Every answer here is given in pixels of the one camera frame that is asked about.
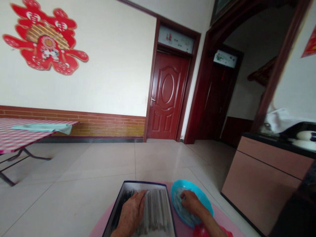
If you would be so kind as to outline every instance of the tiled floor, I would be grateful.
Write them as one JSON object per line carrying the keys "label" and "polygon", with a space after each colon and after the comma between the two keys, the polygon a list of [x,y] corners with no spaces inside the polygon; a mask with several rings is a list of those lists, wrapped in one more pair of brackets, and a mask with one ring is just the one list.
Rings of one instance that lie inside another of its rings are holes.
{"label": "tiled floor", "polygon": [[29,150],[53,159],[27,158],[4,172],[19,183],[8,187],[0,180],[0,236],[86,237],[115,201],[122,182],[135,179],[189,180],[246,236],[259,236],[220,195],[235,153],[222,143],[33,144]]}

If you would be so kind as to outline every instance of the brown door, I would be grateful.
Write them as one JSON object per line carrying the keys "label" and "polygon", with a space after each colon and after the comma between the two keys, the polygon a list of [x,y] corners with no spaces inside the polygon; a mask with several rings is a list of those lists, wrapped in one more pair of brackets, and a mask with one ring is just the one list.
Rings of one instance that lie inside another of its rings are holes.
{"label": "brown door", "polygon": [[157,52],[148,138],[175,139],[189,59]]}
{"label": "brown door", "polygon": [[213,63],[208,95],[196,139],[219,139],[226,117],[236,69]]}

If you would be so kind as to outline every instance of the skin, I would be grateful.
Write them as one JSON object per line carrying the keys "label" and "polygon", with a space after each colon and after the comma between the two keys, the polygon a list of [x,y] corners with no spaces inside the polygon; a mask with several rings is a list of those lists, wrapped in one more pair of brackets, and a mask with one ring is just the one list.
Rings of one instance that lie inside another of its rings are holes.
{"label": "skin", "polygon": [[209,210],[203,206],[194,192],[185,190],[181,193],[181,198],[184,198],[182,206],[202,220],[210,237],[227,237]]}
{"label": "skin", "polygon": [[[131,237],[133,235],[143,218],[145,193],[145,190],[140,193],[134,193],[134,195],[123,205],[118,226],[111,234],[111,237]],[[182,192],[181,198],[184,199],[182,201],[182,206],[202,220],[210,237],[227,237],[194,192],[185,190]]]}
{"label": "skin", "polygon": [[134,195],[124,203],[118,226],[111,237],[131,237],[141,223],[144,214],[146,190]]}

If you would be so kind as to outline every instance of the arched doorway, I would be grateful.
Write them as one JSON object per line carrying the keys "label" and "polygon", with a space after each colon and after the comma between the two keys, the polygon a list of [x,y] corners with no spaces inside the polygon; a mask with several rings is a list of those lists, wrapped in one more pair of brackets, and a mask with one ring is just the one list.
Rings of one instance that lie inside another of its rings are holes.
{"label": "arched doorway", "polygon": [[201,111],[203,110],[206,97],[208,96],[207,89],[210,75],[212,73],[214,55],[216,54],[222,43],[225,41],[225,39],[243,22],[245,22],[250,17],[256,15],[257,13],[263,11],[264,9],[270,7],[280,7],[284,4],[293,4],[295,2],[296,8],[292,23],[288,29],[280,54],[275,63],[274,70],[269,79],[266,92],[262,98],[260,107],[253,122],[251,130],[253,132],[256,132],[264,121],[267,108],[272,99],[279,77],[282,73],[282,69],[289,55],[291,45],[294,42],[295,36],[299,30],[299,26],[309,6],[310,1],[239,1],[226,15],[224,15],[221,19],[219,19],[215,24],[212,25],[212,27],[207,32],[205,38],[202,59],[189,115],[188,126],[184,138],[185,144],[193,144],[195,141],[198,126],[201,120]]}

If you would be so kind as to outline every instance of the drawer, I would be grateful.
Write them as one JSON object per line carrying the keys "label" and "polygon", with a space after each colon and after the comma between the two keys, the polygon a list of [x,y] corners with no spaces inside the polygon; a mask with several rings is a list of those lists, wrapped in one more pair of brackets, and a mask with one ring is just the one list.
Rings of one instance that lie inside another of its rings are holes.
{"label": "drawer", "polygon": [[239,151],[222,193],[265,235],[301,181]]}
{"label": "drawer", "polygon": [[301,180],[314,162],[314,159],[306,156],[246,137],[241,137],[237,150]]}

